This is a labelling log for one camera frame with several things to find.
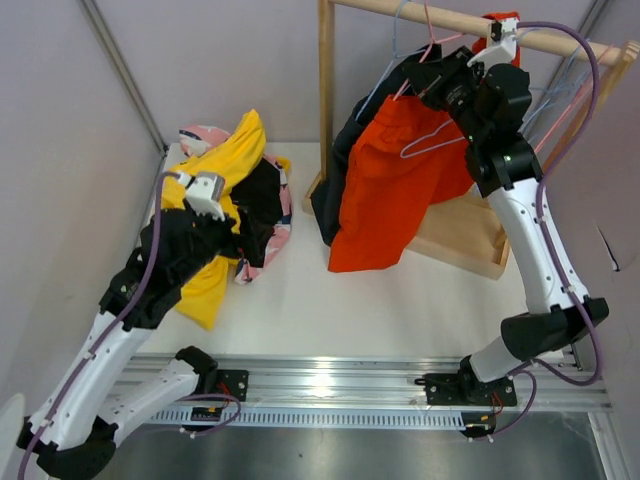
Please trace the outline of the blue hanger of navy shorts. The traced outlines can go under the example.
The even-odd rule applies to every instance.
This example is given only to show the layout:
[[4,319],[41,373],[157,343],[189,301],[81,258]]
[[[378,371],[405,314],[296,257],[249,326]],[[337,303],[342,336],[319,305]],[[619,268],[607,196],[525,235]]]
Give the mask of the blue hanger of navy shorts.
[[386,79],[386,77],[391,72],[391,70],[394,67],[394,64],[396,63],[396,61],[401,59],[401,58],[404,58],[404,55],[401,55],[399,53],[398,45],[397,45],[397,34],[398,34],[397,22],[398,22],[399,14],[400,14],[402,8],[407,3],[408,3],[408,0],[401,0],[399,5],[398,5],[398,7],[396,8],[396,11],[395,11],[395,14],[394,14],[393,30],[392,30],[392,37],[391,37],[391,47],[392,47],[391,59],[390,59],[388,65],[386,66],[385,70],[383,71],[383,73],[381,74],[379,79],[377,80],[377,82],[374,85],[374,87],[370,90],[369,94],[367,95],[367,97],[366,97],[364,103],[362,104],[362,106],[360,107],[359,111],[355,115],[355,120],[358,120],[361,117],[362,113],[364,112],[366,107],[371,102],[371,99],[373,98],[375,93],[380,88],[380,85],[382,84],[382,82]]

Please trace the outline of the pink hanger of orange shorts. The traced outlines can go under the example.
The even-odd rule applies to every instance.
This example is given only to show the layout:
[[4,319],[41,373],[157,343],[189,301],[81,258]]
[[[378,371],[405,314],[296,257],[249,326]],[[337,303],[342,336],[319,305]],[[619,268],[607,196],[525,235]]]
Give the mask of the pink hanger of orange shorts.
[[[426,60],[426,57],[428,56],[428,54],[431,52],[431,50],[433,49],[433,47],[435,45],[443,45],[443,44],[452,42],[454,40],[460,39],[460,38],[465,36],[465,33],[457,32],[457,33],[455,33],[453,35],[437,39],[436,35],[434,33],[433,23],[431,22],[431,19],[430,19],[429,2],[428,1],[424,1],[422,3],[422,8],[424,10],[424,15],[425,15],[425,19],[426,19],[426,26],[427,26],[427,31],[428,31],[428,39],[429,39],[428,46],[421,50],[420,61],[424,62]],[[440,125],[438,125],[432,132],[430,132],[428,134],[425,134],[425,135],[423,135],[421,137],[418,137],[414,141],[408,143],[407,145],[405,145],[401,149],[400,157],[402,159],[413,158],[413,157],[416,157],[416,156],[418,156],[420,154],[424,154],[424,153],[427,153],[427,152],[430,152],[430,151],[433,151],[433,150],[437,150],[437,149],[442,148],[444,146],[451,145],[451,144],[454,144],[454,143],[462,141],[464,139],[464,137],[463,136],[458,136],[458,137],[455,137],[453,139],[449,139],[449,140],[445,140],[445,141],[442,141],[442,142],[439,142],[439,143],[435,143],[435,144],[430,145],[430,146],[421,147],[421,144],[423,144],[425,141],[433,140],[445,127],[450,126],[452,124],[453,124],[453,121],[451,119],[446,120],[446,121],[442,122]]]

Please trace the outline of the orange shorts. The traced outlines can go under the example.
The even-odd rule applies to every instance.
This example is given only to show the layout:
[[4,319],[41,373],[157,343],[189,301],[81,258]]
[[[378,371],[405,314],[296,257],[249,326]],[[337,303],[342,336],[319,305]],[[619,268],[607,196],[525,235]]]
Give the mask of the orange shorts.
[[[420,61],[427,46],[394,64],[361,117],[355,120],[369,93],[353,107],[333,142],[327,177],[312,195],[332,273],[396,265],[428,208],[464,195],[473,184],[464,160],[465,138],[413,158],[400,157],[405,145],[451,119],[445,111],[424,106],[402,72],[405,64]],[[458,136],[463,134],[453,121],[421,147]]]

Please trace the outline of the black shorts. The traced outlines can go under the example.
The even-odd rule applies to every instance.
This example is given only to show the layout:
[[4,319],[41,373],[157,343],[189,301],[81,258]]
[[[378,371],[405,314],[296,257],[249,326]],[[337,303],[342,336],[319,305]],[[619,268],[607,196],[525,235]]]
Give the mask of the black shorts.
[[267,244],[284,215],[280,187],[279,169],[262,158],[231,190],[232,204],[240,218],[237,242],[251,267],[264,266]]

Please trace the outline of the yellow shorts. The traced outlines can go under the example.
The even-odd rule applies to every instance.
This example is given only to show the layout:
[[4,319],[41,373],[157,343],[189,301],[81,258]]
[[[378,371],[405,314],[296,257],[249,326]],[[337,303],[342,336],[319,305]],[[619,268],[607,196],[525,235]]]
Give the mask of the yellow shorts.
[[[265,145],[264,125],[255,110],[245,113],[232,133],[216,127],[192,125],[180,134],[180,148],[185,159],[170,170],[192,176],[203,172],[221,175],[225,185],[219,203],[224,213],[236,221],[232,231],[237,233],[241,220],[231,191],[260,163]],[[182,299],[176,310],[203,329],[212,329],[229,283],[229,271],[237,264],[237,260],[222,256],[208,263],[182,288]]]

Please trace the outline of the pink shark print shorts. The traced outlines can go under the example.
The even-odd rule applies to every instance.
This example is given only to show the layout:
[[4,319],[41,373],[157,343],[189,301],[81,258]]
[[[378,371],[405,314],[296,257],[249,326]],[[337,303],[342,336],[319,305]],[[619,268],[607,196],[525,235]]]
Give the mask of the pink shark print shorts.
[[177,234],[177,254],[167,276],[184,287],[209,289],[222,276],[220,264],[236,264],[235,281],[252,282],[286,244],[291,231],[292,201],[285,165],[264,154],[265,132],[260,119],[250,113],[232,135],[216,128],[195,129],[195,141],[208,150],[197,153],[182,145],[190,156],[173,171],[210,184],[212,174],[224,180],[218,203],[220,219],[197,216],[195,202],[185,197],[187,187],[173,183],[163,191],[163,206],[174,202],[182,213],[172,215]]

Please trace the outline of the pink hanger of shark shorts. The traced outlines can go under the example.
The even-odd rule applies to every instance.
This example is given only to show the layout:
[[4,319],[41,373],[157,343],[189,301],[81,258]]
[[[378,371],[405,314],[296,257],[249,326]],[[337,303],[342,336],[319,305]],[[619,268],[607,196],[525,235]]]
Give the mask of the pink hanger of shark shorts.
[[591,68],[590,78],[584,81],[569,105],[561,111],[537,141],[530,142],[539,157],[542,159],[553,157],[556,150],[562,150],[564,145],[575,136],[589,109],[592,87],[593,75]]

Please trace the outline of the blue hanger of black shorts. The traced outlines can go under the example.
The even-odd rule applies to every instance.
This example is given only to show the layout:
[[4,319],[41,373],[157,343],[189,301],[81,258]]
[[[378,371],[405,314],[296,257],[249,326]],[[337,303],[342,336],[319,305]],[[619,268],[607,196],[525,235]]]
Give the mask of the blue hanger of black shorts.
[[521,133],[529,142],[542,136],[590,78],[589,63],[577,58],[583,52],[580,46],[569,57],[523,50],[522,67],[530,74],[532,104],[524,116]]

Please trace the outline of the blue hanger of yellow shorts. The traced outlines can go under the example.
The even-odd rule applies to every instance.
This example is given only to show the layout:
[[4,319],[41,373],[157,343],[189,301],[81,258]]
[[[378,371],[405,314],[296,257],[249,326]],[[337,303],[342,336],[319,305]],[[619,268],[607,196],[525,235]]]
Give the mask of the blue hanger of yellow shorts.
[[584,66],[577,59],[577,55],[581,52],[581,48],[576,48],[569,57],[560,61],[546,86],[535,88],[538,99],[523,125],[523,133],[526,137],[538,135],[539,130],[544,129],[540,124],[544,125],[549,116],[553,116],[558,109],[568,106],[590,75],[590,67]]

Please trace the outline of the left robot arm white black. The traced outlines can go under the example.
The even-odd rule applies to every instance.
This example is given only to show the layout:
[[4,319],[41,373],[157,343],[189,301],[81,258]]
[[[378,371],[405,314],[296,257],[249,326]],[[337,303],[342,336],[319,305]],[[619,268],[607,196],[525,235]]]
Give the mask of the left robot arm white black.
[[221,254],[238,251],[234,219],[162,209],[111,280],[90,333],[51,396],[26,417],[17,446],[57,479],[92,479],[142,423],[186,398],[226,400],[218,363],[184,347],[154,379],[115,401],[107,396],[139,347],[181,300],[182,288]]

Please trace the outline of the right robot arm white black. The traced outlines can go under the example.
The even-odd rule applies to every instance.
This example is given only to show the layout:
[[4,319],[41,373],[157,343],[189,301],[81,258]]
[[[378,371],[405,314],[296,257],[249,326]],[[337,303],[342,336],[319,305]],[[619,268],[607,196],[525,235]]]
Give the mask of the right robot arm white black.
[[499,336],[463,358],[455,374],[425,374],[416,384],[431,405],[489,406],[495,394],[516,405],[509,375],[538,356],[587,336],[609,314],[576,275],[555,227],[543,173],[519,129],[531,104],[530,77],[510,62],[472,64],[461,47],[440,60],[404,66],[422,103],[444,111],[469,145],[466,168],[500,220],[516,259],[526,312],[504,319]]

